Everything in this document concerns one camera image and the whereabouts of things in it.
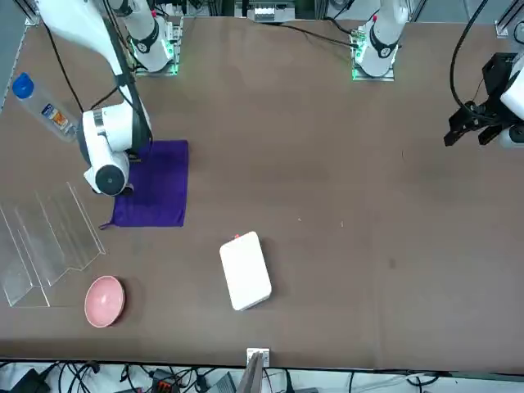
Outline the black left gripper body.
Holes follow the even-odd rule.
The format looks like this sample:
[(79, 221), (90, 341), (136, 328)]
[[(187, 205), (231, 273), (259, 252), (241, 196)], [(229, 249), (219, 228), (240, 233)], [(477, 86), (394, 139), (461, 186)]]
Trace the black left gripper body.
[(510, 80), (515, 52), (496, 52), (482, 67), (482, 75), (486, 87), (487, 99), (477, 105), (474, 101), (466, 103), (470, 117), (481, 123), (511, 122), (517, 117), (501, 102)]

